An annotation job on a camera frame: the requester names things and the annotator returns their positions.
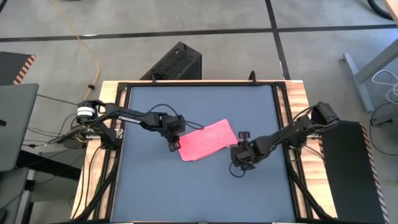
pink cloth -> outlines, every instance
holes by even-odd
[[[180,137],[181,148],[178,151],[183,161],[196,161],[237,143],[228,120],[223,119],[206,126],[203,130]]]

white cable coil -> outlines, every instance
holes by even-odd
[[[398,81],[398,76],[397,76],[396,74],[394,74],[394,73],[392,73],[392,72],[390,72],[390,71],[388,71],[388,70],[380,70],[380,71],[378,71],[376,74],[373,75],[373,77],[372,77],[372,82],[373,82],[373,83],[377,83],[377,84],[392,86],[392,88],[391,88],[389,91],[387,91],[387,93],[386,93],[386,99],[387,99],[390,103],[393,103],[393,104],[395,104],[395,105],[398,105],[398,103],[396,103],[395,101],[391,100],[390,97],[389,97],[390,92],[393,92],[393,94],[394,94],[395,96],[398,96],[398,82],[397,82],[396,84],[391,84],[391,83],[385,83],[385,82],[378,82],[378,81],[375,81],[375,80],[374,80],[375,77],[376,77],[378,74],[382,73],[382,72],[387,72],[387,73],[391,74],[391,75],[394,76],[394,77],[397,79],[397,81]]]

desk leg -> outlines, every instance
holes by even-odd
[[[365,87],[366,80],[370,79],[376,72],[383,69],[386,65],[398,57],[398,39],[395,40],[390,46],[383,50],[375,59],[369,62],[360,71],[356,68],[353,59],[349,54],[345,53],[344,59],[351,70],[350,76],[354,79],[356,91],[359,93],[364,109],[366,112],[374,111],[369,92]]]
[[[46,157],[38,156],[23,150],[19,153],[17,167],[28,167],[32,170],[77,181],[79,181],[81,172],[81,170],[76,167],[53,161]]]

floor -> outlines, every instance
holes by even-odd
[[[92,99],[103,80],[139,79],[182,41],[203,54],[203,79],[247,79],[255,70],[260,79],[303,80],[310,104],[329,102],[341,119],[368,125],[370,114],[353,89],[343,53],[362,68],[398,38],[394,22],[377,16],[365,0],[56,1],[98,57],[101,75]],[[38,83],[41,95],[83,99],[95,77],[93,59],[50,1],[8,1],[0,30],[0,50],[37,56],[23,83]],[[398,60],[387,69],[398,73]],[[396,82],[387,75],[381,79]],[[375,106],[384,103],[388,89],[368,85]],[[390,106],[378,116],[396,109]],[[75,110],[38,98],[30,126],[58,131]],[[398,153],[394,128],[373,129],[377,146],[390,153]],[[27,138],[46,140],[34,133]],[[373,153],[391,223],[398,223],[398,158]],[[68,200],[40,202],[30,223],[61,222],[69,214]]]

black box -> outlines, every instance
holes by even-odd
[[[201,53],[183,42],[176,44],[141,80],[201,80]]]

